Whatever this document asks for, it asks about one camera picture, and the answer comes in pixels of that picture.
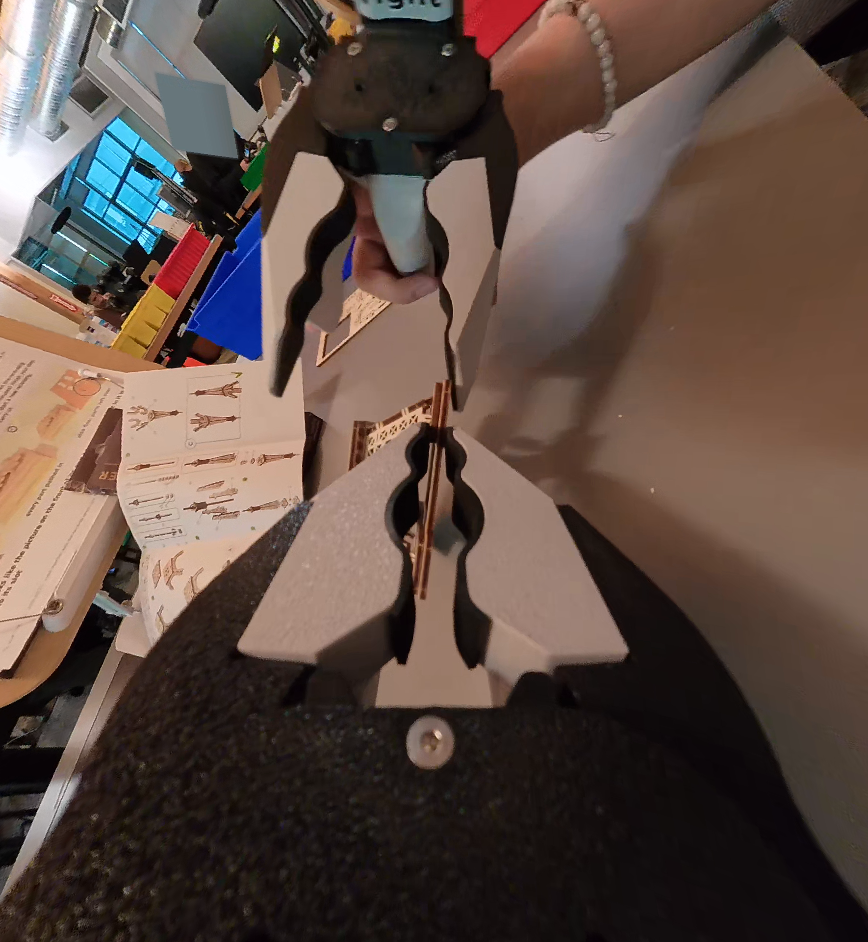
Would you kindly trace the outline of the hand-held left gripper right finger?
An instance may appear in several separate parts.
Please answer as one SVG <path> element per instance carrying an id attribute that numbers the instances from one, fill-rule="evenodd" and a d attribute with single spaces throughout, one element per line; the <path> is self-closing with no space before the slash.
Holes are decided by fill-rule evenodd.
<path id="1" fill-rule="evenodd" d="M 467 432 L 449 430 L 458 653 L 503 706 L 526 675 L 624 662 L 627 642 L 555 501 Z"/>

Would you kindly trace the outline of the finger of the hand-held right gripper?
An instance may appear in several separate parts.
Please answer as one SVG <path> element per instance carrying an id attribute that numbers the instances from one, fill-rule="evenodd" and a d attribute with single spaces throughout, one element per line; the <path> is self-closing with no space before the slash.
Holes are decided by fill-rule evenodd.
<path id="1" fill-rule="evenodd" d="M 453 407 L 461 412 L 475 384 L 499 268 L 487 160 L 450 163 L 428 183 L 426 203 L 440 305 L 447 318 L 445 362 Z"/>
<path id="2" fill-rule="evenodd" d="M 262 222 L 263 361 L 275 396 L 288 390 L 306 326 L 328 333 L 342 316 L 355 222 L 353 194 L 333 164 L 297 154 L 273 213 Z"/>

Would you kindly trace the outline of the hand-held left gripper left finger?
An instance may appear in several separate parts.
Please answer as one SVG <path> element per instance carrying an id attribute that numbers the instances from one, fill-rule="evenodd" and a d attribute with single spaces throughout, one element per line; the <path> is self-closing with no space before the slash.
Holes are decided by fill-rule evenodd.
<path id="1" fill-rule="evenodd" d="M 413 564 L 430 430 L 406 429 L 320 491 L 237 644 L 240 654 L 312 666 L 360 690 L 415 633 Z"/>

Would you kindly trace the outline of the wooden puzzle piece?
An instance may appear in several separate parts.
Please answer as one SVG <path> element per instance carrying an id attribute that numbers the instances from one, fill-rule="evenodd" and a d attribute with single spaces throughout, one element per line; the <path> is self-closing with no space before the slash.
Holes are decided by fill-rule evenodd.
<path id="1" fill-rule="evenodd" d="M 428 596 L 430 562 L 434 546 L 440 474 L 443 459 L 443 432 L 447 428 L 452 406 L 452 383 L 437 383 L 432 398 L 431 417 L 428 422 L 428 469 L 425 475 L 425 496 L 419 505 L 421 512 L 415 527 L 413 556 L 413 590 L 418 600 Z"/>

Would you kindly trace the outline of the person's right forearm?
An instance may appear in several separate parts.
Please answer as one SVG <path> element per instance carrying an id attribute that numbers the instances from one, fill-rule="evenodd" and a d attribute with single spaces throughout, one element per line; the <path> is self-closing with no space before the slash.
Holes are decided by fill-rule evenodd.
<path id="1" fill-rule="evenodd" d="M 601 104 L 588 132 L 603 132 L 622 105 L 751 24 L 772 2 L 590 2 L 586 24 L 600 63 Z"/>

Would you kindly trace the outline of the grey desk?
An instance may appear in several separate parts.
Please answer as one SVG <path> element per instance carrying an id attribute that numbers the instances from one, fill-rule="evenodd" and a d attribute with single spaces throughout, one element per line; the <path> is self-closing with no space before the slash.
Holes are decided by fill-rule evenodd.
<path id="1" fill-rule="evenodd" d="M 0 940 L 868 940 L 868 123 L 767 27 L 587 329 L 576 537 L 630 653 L 440 713 L 236 651 L 294 512 L 142 661 Z"/>

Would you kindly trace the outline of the plywood puzzle sheet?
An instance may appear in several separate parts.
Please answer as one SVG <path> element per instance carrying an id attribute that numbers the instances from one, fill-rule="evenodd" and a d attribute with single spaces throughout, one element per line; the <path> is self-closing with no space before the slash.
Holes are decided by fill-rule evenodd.
<path id="1" fill-rule="evenodd" d="M 320 330 L 314 364 L 321 367 L 350 341 L 376 320 L 391 303 L 360 289 L 355 290 L 343 303 L 337 323 L 330 331 Z"/>

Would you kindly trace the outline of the red flat panel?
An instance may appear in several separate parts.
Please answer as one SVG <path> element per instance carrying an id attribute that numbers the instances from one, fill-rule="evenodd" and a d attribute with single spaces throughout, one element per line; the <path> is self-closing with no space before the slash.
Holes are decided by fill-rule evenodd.
<path id="1" fill-rule="evenodd" d="M 463 32 L 491 58 L 543 6 L 543 1 L 464 1 Z"/>

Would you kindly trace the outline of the tan plywood panel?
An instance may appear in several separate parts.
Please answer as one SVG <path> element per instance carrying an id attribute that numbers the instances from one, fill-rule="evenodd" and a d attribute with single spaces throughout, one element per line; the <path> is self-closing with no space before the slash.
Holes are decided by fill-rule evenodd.
<path id="1" fill-rule="evenodd" d="M 266 118 L 274 119 L 302 84 L 299 73 L 276 60 L 272 61 L 257 82 Z"/>

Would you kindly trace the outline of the wooden lattice tower base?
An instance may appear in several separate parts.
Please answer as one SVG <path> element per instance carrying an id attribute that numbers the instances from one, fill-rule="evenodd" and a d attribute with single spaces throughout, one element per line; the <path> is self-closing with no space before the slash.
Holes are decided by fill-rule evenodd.
<path id="1" fill-rule="evenodd" d="M 379 421 L 357 420 L 350 439 L 348 470 L 353 470 L 382 446 L 393 441 L 411 426 L 438 426 L 450 406 L 447 383 L 437 383 L 433 394 L 402 408 L 395 415 Z"/>

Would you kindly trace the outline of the folded paper instruction leaflet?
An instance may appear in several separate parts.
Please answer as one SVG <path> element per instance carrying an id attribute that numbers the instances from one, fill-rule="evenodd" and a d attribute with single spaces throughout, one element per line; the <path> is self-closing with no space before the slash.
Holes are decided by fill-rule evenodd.
<path id="1" fill-rule="evenodd" d="M 282 396 L 263 361 L 129 374 L 118 497 L 141 552 L 148 647 L 303 500 L 303 370 Z"/>

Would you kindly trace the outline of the black panel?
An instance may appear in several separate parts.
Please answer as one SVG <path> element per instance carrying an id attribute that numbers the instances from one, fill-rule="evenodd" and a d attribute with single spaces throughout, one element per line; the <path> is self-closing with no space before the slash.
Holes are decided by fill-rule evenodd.
<path id="1" fill-rule="evenodd" d="M 273 61 L 296 73 L 306 35 L 281 2 L 201 2 L 196 47 L 236 92 L 258 111 L 261 77 Z"/>

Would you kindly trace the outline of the large glass window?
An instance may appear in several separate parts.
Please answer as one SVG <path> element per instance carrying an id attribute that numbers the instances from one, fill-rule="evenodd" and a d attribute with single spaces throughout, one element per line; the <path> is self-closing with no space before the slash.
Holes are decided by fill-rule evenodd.
<path id="1" fill-rule="evenodd" d="M 176 215 L 166 182 L 173 163 L 122 119 L 109 124 L 37 199 L 15 259 L 63 288 L 92 284 L 129 255 L 163 264 L 175 242 L 151 221 Z"/>

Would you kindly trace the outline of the wooden beam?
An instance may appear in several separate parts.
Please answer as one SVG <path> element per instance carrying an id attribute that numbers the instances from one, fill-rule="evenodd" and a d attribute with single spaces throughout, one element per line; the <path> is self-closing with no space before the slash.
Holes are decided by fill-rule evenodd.
<path id="1" fill-rule="evenodd" d="M 0 261 L 0 284 L 11 288 L 74 324 L 82 324 L 89 307 L 56 290 L 49 281 L 24 273 Z"/>

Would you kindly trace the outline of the white clip bracket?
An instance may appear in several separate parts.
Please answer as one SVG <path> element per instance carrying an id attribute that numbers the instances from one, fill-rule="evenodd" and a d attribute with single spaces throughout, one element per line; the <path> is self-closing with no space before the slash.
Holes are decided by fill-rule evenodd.
<path id="1" fill-rule="evenodd" d="M 122 536 L 109 532 L 77 549 L 42 609 L 40 625 L 45 632 L 56 634 L 70 627 L 87 595 L 100 589 L 121 542 Z"/>

